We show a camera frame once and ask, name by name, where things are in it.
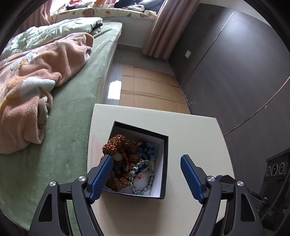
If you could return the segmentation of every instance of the green bed sheet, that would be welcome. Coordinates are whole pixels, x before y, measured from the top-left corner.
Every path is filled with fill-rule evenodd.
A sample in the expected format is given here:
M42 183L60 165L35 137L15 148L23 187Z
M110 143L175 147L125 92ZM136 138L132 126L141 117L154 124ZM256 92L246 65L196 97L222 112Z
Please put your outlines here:
M50 181L72 182L87 173L93 108L104 101L108 68L121 29L122 23L104 22L82 70L52 91L53 106L43 143L31 144L13 154L0 154L0 208L27 230ZM74 235L80 235L71 201L68 206Z

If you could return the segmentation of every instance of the open box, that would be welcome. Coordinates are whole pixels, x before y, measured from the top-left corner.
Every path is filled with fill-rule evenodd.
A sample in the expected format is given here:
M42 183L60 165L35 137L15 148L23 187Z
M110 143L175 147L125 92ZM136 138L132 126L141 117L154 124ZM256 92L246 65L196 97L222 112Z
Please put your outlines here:
M168 136L115 121L109 140L117 134L122 134L133 142L142 140L155 146L154 181L152 183L152 189L145 192L143 195L133 194L129 186L123 188L119 192L115 192L105 186L104 191L134 197L163 199L165 197L167 177ZM144 176L142 179L136 178L134 181L135 187L137 189L143 189L147 185L148 179L149 175Z

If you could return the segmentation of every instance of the tabletop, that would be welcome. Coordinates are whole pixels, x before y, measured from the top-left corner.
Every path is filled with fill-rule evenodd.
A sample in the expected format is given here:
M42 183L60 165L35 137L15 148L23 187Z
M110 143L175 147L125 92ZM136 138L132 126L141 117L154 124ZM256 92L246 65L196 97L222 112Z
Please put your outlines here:
M189 235L201 205L180 169L188 154L207 175L234 178L230 156L215 118L174 112L95 104L89 137L88 171L103 156L114 121L168 136L168 169L164 199L147 199L103 192L92 209L104 235ZM222 200L218 219L225 211Z

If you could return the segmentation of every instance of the pink curtain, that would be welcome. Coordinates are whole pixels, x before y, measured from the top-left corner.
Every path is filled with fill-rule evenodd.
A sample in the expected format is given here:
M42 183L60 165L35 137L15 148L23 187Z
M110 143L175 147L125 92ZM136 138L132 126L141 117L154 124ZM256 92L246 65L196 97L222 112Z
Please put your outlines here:
M50 16L51 4L52 0L48 0L36 9L19 27L19 33L24 32L32 26L39 27L52 24L52 18Z
M167 60L198 3L199 0L165 0L143 54Z

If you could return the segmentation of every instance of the beaded bracelet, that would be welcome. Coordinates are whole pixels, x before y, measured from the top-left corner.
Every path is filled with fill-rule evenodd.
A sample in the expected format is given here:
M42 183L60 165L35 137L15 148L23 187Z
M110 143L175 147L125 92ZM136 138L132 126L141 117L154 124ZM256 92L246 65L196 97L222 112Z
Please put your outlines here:
M143 165L147 165L148 166L148 171L149 171L148 185L143 190L136 190L136 187L134 186L134 179L136 178L136 172ZM152 169L152 164L150 163L149 160L142 160L142 159L140 159L140 162L137 163L133 167L133 170L132 171L130 171L130 175L131 175L131 177L129 178L130 181L128 182L128 186L132 190L132 193L138 194L138 195L143 195L144 192L147 192L149 189L152 188L152 183L153 183L153 179L154 179L154 172L153 172L153 169Z

